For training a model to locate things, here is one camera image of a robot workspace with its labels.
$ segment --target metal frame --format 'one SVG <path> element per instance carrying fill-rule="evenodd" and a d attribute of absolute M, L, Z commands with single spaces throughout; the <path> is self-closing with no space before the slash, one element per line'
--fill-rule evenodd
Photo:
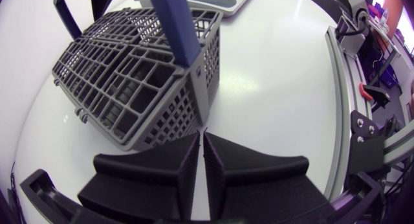
<path fill-rule="evenodd" d="M 384 164 L 394 165 L 414 153 L 414 121 L 385 142 Z"/>
<path fill-rule="evenodd" d="M 357 110 L 372 120 L 371 105 L 359 92 L 365 84 L 364 74 L 357 56 L 346 54 L 336 40 L 333 27 L 325 35 L 331 55 L 336 91 L 336 136 L 331 172 L 325 197 L 332 201 L 342 193 L 348 167 L 351 138 L 350 114 Z M 384 165 L 394 165 L 414 154 L 414 121 L 385 141 Z"/>
<path fill-rule="evenodd" d="M 329 27 L 325 35 L 331 55 L 336 91 L 336 136 L 331 172 L 325 189 L 325 197 L 332 201 L 342 193 L 345 182 L 349 145 L 351 140 L 351 112 L 372 119 L 371 107 L 359 93 L 359 84 L 365 83 L 364 74 L 357 56 L 345 54 L 336 40 L 335 29 Z"/>

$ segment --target dark blue handle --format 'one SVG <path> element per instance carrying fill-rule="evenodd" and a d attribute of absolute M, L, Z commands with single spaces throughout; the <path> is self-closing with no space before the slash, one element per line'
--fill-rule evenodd
<path fill-rule="evenodd" d="M 201 48 L 195 35 L 187 0 L 151 0 L 151 2 L 173 51 L 175 62 L 190 67 L 200 54 Z"/>
<path fill-rule="evenodd" d="M 75 19 L 73 19 L 71 12 L 67 8 L 65 0 L 53 0 L 53 4 L 62 19 L 63 24 L 65 24 L 66 29 L 69 31 L 69 34 L 73 39 L 78 38 L 82 32 L 76 24 Z"/>

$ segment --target basket handle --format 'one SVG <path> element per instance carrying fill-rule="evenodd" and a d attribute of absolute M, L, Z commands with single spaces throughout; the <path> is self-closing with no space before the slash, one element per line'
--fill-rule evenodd
<path fill-rule="evenodd" d="M 53 0 L 53 4 L 62 19 L 63 24 L 65 24 L 66 29 L 69 31 L 69 34 L 73 39 L 78 38 L 82 32 L 76 24 L 75 19 L 72 17 L 71 11 L 67 8 L 65 0 Z"/>

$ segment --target black plastic part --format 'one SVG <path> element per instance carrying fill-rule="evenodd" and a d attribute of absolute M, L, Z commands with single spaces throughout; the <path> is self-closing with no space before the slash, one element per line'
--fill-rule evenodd
<path fill-rule="evenodd" d="M 384 163 L 385 137 L 364 137 L 363 142 L 358 142 L 359 134 L 351 137 L 351 149 L 349 152 L 348 174 L 358 172 L 374 172 L 380 170 Z"/>
<path fill-rule="evenodd" d="M 76 24 L 75 19 L 72 17 L 71 11 L 67 8 L 65 0 L 53 0 L 53 4 L 62 19 L 63 24 L 65 24 L 66 29 L 69 31 L 69 34 L 73 39 L 78 38 L 82 32 Z"/>
<path fill-rule="evenodd" d="M 20 184 L 28 200 L 51 223 L 117 223 L 96 214 L 58 192 L 49 175 L 37 170 Z"/>
<path fill-rule="evenodd" d="M 383 108 L 386 108 L 386 104 L 388 104 L 391 101 L 389 99 L 389 95 L 379 87 L 374 87 L 372 85 L 364 85 L 364 90 L 374 98 L 375 102 L 378 103 L 378 107 L 381 106 Z"/>
<path fill-rule="evenodd" d="M 339 23 L 339 20 L 342 16 L 342 10 L 337 2 L 337 0 L 312 0 L 319 7 L 321 7 L 329 16 Z"/>
<path fill-rule="evenodd" d="M 96 21 L 103 16 L 112 0 L 91 0 L 93 19 Z"/>
<path fill-rule="evenodd" d="M 222 219 L 215 221 L 184 221 L 184 220 L 165 220 L 158 219 L 154 224 L 247 224 L 248 222 L 244 219 Z"/>
<path fill-rule="evenodd" d="M 382 129 L 380 129 L 380 134 L 385 136 L 385 138 L 389 138 L 390 136 L 394 135 L 394 133 L 400 131 L 401 126 L 398 123 L 397 118 L 393 115 L 393 118 L 386 120 L 386 123 Z"/>
<path fill-rule="evenodd" d="M 351 188 L 336 198 L 332 205 L 336 212 L 329 217 L 329 223 L 355 223 L 373 206 L 378 198 L 381 200 L 382 187 L 364 172 L 352 177 Z"/>
<path fill-rule="evenodd" d="M 191 218 L 199 133 L 132 155 L 98 155 L 96 175 L 78 194 L 81 203 L 130 222 Z"/>
<path fill-rule="evenodd" d="M 362 126 L 359 125 L 358 120 L 363 121 Z M 369 129 L 370 126 L 374 127 L 374 130 L 372 133 L 371 133 L 371 130 Z M 357 111 L 353 111 L 351 113 L 351 131 L 352 131 L 352 134 L 358 133 L 361 136 L 366 136 L 366 137 L 377 137 L 380 135 L 379 129 L 376 126 L 376 124 L 372 120 L 368 119 L 366 116 L 364 116 L 363 114 Z"/>
<path fill-rule="evenodd" d="M 374 172 L 382 169 L 385 137 L 380 136 L 376 124 L 363 114 L 353 111 L 351 113 L 351 132 L 353 134 L 347 173 L 352 175 L 358 172 Z"/>
<path fill-rule="evenodd" d="M 306 177 L 304 157 L 275 157 L 204 133 L 212 220 L 321 223 L 333 207 Z"/>

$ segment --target purple object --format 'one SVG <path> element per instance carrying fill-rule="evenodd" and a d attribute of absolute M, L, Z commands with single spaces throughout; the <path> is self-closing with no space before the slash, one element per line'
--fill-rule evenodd
<path fill-rule="evenodd" d="M 398 78 L 395 75 L 395 71 L 391 65 L 388 65 L 387 69 L 380 76 L 381 82 L 384 83 L 389 89 L 398 84 Z"/>
<path fill-rule="evenodd" d="M 383 8 L 381 8 L 381 5 L 379 3 L 375 3 L 375 8 L 378 10 L 378 13 L 380 13 L 379 18 L 381 18 L 382 14 L 384 13 L 385 10 Z"/>

